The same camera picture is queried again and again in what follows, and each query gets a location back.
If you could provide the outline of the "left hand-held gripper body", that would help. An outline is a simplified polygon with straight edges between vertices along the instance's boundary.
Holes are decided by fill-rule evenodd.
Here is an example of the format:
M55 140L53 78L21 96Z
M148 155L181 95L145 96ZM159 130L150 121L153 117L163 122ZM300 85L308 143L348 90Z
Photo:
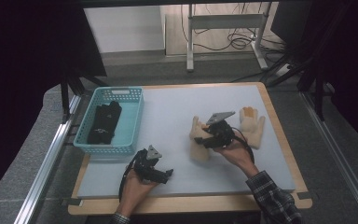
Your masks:
M162 155L152 145L148 149L144 148L136 153L133 169L143 183L159 183L161 177L165 176L164 172L155 169L155 165L161 157Z

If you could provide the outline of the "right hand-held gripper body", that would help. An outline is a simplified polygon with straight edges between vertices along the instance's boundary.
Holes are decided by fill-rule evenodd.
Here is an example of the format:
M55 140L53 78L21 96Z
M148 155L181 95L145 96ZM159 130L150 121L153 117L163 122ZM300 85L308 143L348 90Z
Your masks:
M210 137L211 146L208 148L225 147L231 144L235 133L226 119L233 116L234 111L213 113L206 122L210 125L212 137Z

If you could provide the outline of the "beige knit glove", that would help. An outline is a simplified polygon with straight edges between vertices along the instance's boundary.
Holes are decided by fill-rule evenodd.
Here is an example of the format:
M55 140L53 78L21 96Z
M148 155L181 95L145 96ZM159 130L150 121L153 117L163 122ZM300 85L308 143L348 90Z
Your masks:
M204 131L207 125L199 121L199 117L195 116L192 120L192 127L189 133L190 138L190 158L194 161L208 161L210 159L210 151L203 144L198 144L196 138L210 138L211 134Z
M245 106L240 110L241 133L250 147L259 149L264 132L265 117L258 115L258 110Z

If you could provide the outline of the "teal plastic basket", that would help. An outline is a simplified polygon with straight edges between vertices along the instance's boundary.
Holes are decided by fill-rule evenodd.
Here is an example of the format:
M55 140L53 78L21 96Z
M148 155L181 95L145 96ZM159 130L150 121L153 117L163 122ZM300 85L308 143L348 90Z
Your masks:
M96 107L116 101L122 107L115 136L108 145L87 143ZM135 152L143 115L144 96L141 87L100 87L97 88L77 130L74 145L94 155L125 156Z

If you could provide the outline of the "black glove with logo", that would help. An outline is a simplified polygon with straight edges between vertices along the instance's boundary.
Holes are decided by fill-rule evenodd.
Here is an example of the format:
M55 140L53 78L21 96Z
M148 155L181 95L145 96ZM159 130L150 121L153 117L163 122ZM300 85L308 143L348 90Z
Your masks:
M109 105L98 105L96 107L94 120L89 130L87 143L91 145L108 145L115 136L117 122L111 122L107 117Z

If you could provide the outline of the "plain black glove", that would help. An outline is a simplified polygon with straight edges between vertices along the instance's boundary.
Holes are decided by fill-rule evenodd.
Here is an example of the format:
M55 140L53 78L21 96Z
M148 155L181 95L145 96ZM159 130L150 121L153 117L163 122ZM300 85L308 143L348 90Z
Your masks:
M118 122L121 115L122 107L116 101L112 101L107 108L106 117L113 123Z

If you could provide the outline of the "person's right hand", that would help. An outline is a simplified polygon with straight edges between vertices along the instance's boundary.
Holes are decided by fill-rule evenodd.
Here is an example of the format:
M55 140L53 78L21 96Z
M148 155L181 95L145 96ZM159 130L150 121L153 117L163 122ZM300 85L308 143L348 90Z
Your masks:
M251 160L251 155L245 146L234 139L232 143L226 147L218 147L213 150L220 153L230 163L240 168L248 178L251 178L259 173L257 167Z

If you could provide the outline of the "person's left hand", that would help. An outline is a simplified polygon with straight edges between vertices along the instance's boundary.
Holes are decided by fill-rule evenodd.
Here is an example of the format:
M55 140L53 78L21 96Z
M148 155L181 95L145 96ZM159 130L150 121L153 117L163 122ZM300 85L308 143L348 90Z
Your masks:
M140 177L130 170L122 191L122 197L117 212L124 217L130 217L135 208L145 199L147 194L158 185L156 182L144 184Z

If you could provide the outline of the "grey foam mat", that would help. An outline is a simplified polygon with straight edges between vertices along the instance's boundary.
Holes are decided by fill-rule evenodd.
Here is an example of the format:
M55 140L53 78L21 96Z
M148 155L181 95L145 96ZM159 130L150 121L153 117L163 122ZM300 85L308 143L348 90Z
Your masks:
M261 146L254 151L255 165L267 172L281 189L295 189L267 105L255 84L145 90L144 100L137 147L154 147L162 155L156 168L173 170L167 183L152 190L154 195L249 192L246 176L220 154L212 151L207 161L192 160L189 138L195 116L205 122L213 113L233 111L235 114L227 119L227 123L238 128L240 110L245 106L257 109L258 114L265 118Z

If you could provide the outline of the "white power strip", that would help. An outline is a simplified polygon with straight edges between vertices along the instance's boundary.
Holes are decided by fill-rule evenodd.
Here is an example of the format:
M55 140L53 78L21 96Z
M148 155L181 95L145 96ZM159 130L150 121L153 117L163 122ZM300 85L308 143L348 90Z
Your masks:
M277 77L281 77L291 70L292 66L289 63L284 64L276 73Z

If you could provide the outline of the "black tripod stand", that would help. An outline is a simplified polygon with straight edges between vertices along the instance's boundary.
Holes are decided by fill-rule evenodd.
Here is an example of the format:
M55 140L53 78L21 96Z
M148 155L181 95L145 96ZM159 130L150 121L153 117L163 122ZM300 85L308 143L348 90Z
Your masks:
M100 86L106 87L107 84L100 80L99 77L106 77L106 73L92 74L79 69L63 70L58 74L62 96L62 123L66 123L71 117L69 91L75 96L81 96L85 92L85 87L80 80L82 77L86 80Z

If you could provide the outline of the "black metal stand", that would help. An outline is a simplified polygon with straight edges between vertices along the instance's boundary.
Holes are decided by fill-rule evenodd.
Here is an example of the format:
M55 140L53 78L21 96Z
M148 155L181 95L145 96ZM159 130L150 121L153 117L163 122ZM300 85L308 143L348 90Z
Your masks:
M289 70L281 77L277 77L271 81L264 80L267 87L275 87L285 80L303 73L296 87L299 91L308 91L312 84L315 84L314 96L314 112L317 117L324 121L323 114L323 97L324 97L324 75L323 75L323 56L325 54L328 44L331 42L332 36L337 29L340 21L342 4L337 4L331 7L324 17L319 20L319 27L307 37L303 42L300 42L296 47L290 50L293 52L308 51L308 56L304 62L298 63L292 70Z

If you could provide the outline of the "dark curtain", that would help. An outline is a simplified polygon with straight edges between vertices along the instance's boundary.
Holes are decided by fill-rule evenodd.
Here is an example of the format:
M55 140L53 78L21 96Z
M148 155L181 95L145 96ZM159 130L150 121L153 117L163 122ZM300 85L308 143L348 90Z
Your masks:
M0 180L45 92L105 70L81 0L0 0Z
M320 65L324 80L335 92L332 103L358 132L358 0L317 0L317 14L327 16L338 6L349 5L327 42Z

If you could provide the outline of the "aluminium rail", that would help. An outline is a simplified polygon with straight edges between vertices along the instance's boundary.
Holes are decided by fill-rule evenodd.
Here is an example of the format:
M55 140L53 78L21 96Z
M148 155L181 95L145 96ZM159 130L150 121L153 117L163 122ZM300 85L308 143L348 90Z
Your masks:
M39 162L38 171L35 173L34 181L22 203L21 209L13 224L29 224L45 191L51 171L60 154L66 135L72 125L74 114L77 111L81 97L74 95L68 105L68 112L62 110L59 120L53 122L54 130L50 134L54 136L48 142L48 147L42 153L43 160Z
M314 111L314 102L312 102L311 97L304 92L301 92L299 96L304 101L304 104L310 113L312 121L314 122L317 130L320 132L325 144L327 145L327 148L332 155L333 160L337 164L338 170L341 172L342 176L345 179L345 182L351 190L355 201L358 203L358 177L350 167L350 164L348 163L347 159L341 151L341 147L338 145L336 139L331 134L326 123L322 121L317 115L317 113Z

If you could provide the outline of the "white metal desk frame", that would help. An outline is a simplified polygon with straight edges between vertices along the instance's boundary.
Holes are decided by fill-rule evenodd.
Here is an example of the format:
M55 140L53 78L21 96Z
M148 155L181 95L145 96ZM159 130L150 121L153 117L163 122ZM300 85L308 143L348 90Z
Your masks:
M259 14L231 14L231 15L199 15L193 14L193 5L188 6L187 16L187 50L186 50L186 70L194 71L194 50L193 50L193 31L195 29L231 29L249 28L256 29L257 33L251 41L251 47L259 63L261 70L267 70L268 65L261 53L260 43L264 34L271 3L268 3L262 13Z

